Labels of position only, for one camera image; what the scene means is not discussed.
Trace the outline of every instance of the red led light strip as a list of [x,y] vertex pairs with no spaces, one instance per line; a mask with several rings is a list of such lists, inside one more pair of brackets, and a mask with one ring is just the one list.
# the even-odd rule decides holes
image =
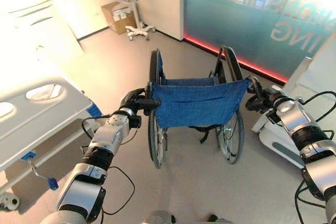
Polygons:
[[[208,50],[210,50],[212,52],[218,53],[218,49],[216,49],[216,48],[214,48],[214,47],[212,47],[212,46],[210,46],[210,45],[208,45],[208,44],[206,44],[206,43],[204,43],[204,42],[202,42],[202,41],[200,41],[198,39],[194,39],[194,38],[192,38],[192,37],[190,37],[190,36],[188,36],[186,34],[184,35],[184,38],[186,40],[188,40],[188,41],[190,41],[192,43],[195,43],[195,44],[197,44],[197,45],[199,45],[201,47],[204,47],[204,48],[206,48],[206,49],[208,49]],[[288,82],[288,78],[280,76],[277,73],[271,72],[271,71],[269,71],[267,69],[261,68],[261,67],[259,67],[257,65],[252,64],[252,63],[249,63],[246,60],[238,59],[238,62],[241,63],[241,64],[243,64],[243,65],[245,65],[245,66],[247,66],[247,67],[249,67],[249,68],[253,68],[253,69],[255,69],[255,70],[257,70],[257,71],[259,71],[261,73],[264,73],[264,74],[266,74],[266,75],[268,75],[268,76],[270,76],[272,78],[275,78],[275,79],[277,79],[279,81]]]

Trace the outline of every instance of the black cable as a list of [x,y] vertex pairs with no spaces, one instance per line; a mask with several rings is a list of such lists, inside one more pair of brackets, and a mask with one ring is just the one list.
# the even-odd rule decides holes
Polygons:
[[313,202],[310,202],[310,201],[307,201],[307,200],[304,200],[302,198],[300,198],[300,194],[304,191],[306,191],[308,189],[308,187],[304,188],[304,189],[301,189],[299,191],[299,194],[298,194],[298,200],[301,201],[302,203],[305,203],[305,204],[308,204],[308,205],[312,205],[312,206],[315,206],[315,207],[320,207],[320,208],[324,208],[325,209],[325,206],[324,205],[320,205],[320,204],[317,204],[317,203],[313,203]]
[[299,216],[299,220],[300,220],[300,223],[301,224],[305,224],[303,222],[303,219],[302,219],[302,215],[301,215],[301,212],[300,212],[300,209],[299,209],[299,205],[298,205],[298,200],[305,203],[305,204],[308,204],[308,205],[311,205],[311,206],[315,206],[315,207],[320,207],[320,208],[324,208],[325,209],[325,206],[324,205],[320,205],[320,204],[316,204],[316,203],[313,203],[313,202],[310,202],[310,201],[306,201],[302,198],[299,197],[299,195],[304,192],[305,190],[308,189],[308,187],[305,187],[304,189],[301,189],[301,187],[303,186],[303,184],[305,183],[304,180],[302,180],[302,182],[300,183],[298,189],[296,190],[295,192],[295,196],[294,196],[294,200],[295,200],[295,208],[296,208],[296,212],[298,213],[298,216]]
[[299,205],[298,205],[298,195],[299,195],[299,191],[300,191],[301,187],[303,186],[303,183],[305,183],[304,180],[302,180],[298,189],[296,189],[295,196],[294,196],[295,208],[296,208],[296,212],[298,213],[299,220],[300,220],[301,224],[305,224],[305,223],[303,222],[303,219],[302,219],[302,216],[301,216],[301,213],[300,213],[300,209],[299,209]]
[[133,140],[133,138],[135,137],[135,135],[137,134],[137,132],[138,132],[138,129],[139,129],[139,127],[138,128],[136,128],[136,131],[135,131],[135,134],[131,137],[131,139],[129,139],[128,141],[126,141],[126,142],[124,142],[124,143],[122,143],[122,144],[120,144],[120,145],[124,145],[124,144],[127,144],[127,143],[129,143],[130,141],[132,141]]
[[85,155],[85,151],[84,151],[84,149],[83,148],[87,148],[87,147],[89,147],[88,145],[84,145],[84,146],[81,146],[80,147],[80,149],[82,150],[82,152],[83,152],[83,155]]
[[[332,94],[333,96],[335,96],[336,98],[336,93],[333,92],[333,91],[323,91],[323,92],[320,92],[320,93],[317,93],[315,95],[313,95],[311,98],[309,98],[307,101],[301,103],[302,105],[306,105],[308,102],[310,102],[311,100],[315,99],[316,97],[319,97],[320,95],[323,95],[323,94]],[[325,114],[323,114],[321,117],[319,117],[316,122],[319,122],[320,120],[322,120],[323,118],[325,118],[327,115],[329,115],[334,109],[336,108],[336,102],[334,104],[333,107],[331,107],[330,110],[328,110]]]
[[128,200],[125,202],[124,205],[122,205],[117,211],[115,212],[106,212],[104,211],[103,207],[101,208],[101,210],[103,211],[104,214],[107,214],[107,215],[115,215],[116,213],[118,213],[121,209],[123,209],[127,203],[131,200],[131,198],[133,197],[134,195],[134,192],[135,192],[135,184],[133,183],[133,181],[131,180],[131,178],[122,170],[120,169],[119,167],[116,167],[116,166],[110,166],[109,169],[111,168],[115,168],[115,169],[118,169],[123,175],[125,175],[125,177],[131,182],[132,186],[133,186],[133,192],[131,194],[131,196],[128,198]]
[[104,222],[104,210],[103,208],[101,208],[101,220],[100,220],[100,224],[103,224]]
[[323,131],[323,132],[331,132],[331,135],[330,135],[330,140],[332,140],[333,138],[334,138],[334,135],[335,135],[335,131],[333,131],[333,130],[325,130],[325,131]]
[[91,120],[91,119],[110,118],[110,117],[111,117],[111,115],[108,114],[108,115],[90,116],[90,117],[88,117],[88,118],[84,118],[84,119],[82,120],[82,124],[81,124],[81,126],[82,126],[82,129],[83,129],[84,133],[86,134],[86,136],[88,136],[90,139],[92,139],[92,136],[89,134],[89,132],[86,130],[86,128],[85,128],[85,126],[84,126],[85,121],[87,121],[87,120]]

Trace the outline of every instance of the wheelchair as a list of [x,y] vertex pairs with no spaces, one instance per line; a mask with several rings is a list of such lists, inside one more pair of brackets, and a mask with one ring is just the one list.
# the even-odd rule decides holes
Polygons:
[[[224,53],[229,73],[224,71]],[[248,88],[232,48],[222,46],[215,70],[207,78],[167,79],[163,72],[160,50],[151,52],[149,82],[145,95],[160,103],[149,116],[148,144],[157,169],[167,151],[167,131],[170,127],[188,126],[204,132],[201,143],[214,129],[217,144],[230,164],[235,164],[243,150],[244,124],[240,102]]]

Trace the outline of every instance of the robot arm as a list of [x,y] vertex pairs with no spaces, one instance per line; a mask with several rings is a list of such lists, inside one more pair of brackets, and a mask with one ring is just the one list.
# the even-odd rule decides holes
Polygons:
[[304,110],[302,101],[287,97],[277,86],[262,90],[255,77],[250,79],[253,85],[249,92],[255,95],[247,101],[246,108],[261,113],[269,110],[266,117],[272,123],[282,123],[306,164],[301,173],[308,189],[326,202],[328,223],[336,224],[336,143]]
[[113,157],[130,129],[141,126],[137,111],[159,106],[158,102],[141,95],[143,92],[144,89],[129,92],[121,101],[119,110],[96,131],[81,162],[74,167],[64,185],[56,211],[41,224],[86,224],[96,220],[106,194],[102,185]]

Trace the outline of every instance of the glass partition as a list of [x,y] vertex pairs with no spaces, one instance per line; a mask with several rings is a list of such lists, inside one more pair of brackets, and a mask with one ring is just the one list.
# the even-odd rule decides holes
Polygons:
[[287,81],[336,27],[335,0],[185,0],[184,37]]

